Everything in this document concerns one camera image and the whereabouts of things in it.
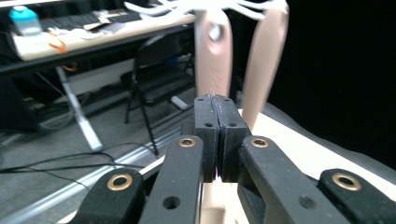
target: metal table leg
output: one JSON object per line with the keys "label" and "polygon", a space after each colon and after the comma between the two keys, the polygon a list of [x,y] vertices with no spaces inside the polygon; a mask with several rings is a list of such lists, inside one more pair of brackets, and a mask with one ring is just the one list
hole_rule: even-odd
{"label": "metal table leg", "polygon": [[93,127],[90,122],[85,118],[84,113],[82,112],[81,105],[76,97],[76,95],[72,92],[69,83],[67,82],[67,76],[61,66],[56,67],[56,72],[64,86],[64,91],[66,92],[66,96],[74,109],[75,118],[78,122],[78,126],[87,139],[88,144],[92,151],[100,151],[103,148],[99,137],[96,135]]}

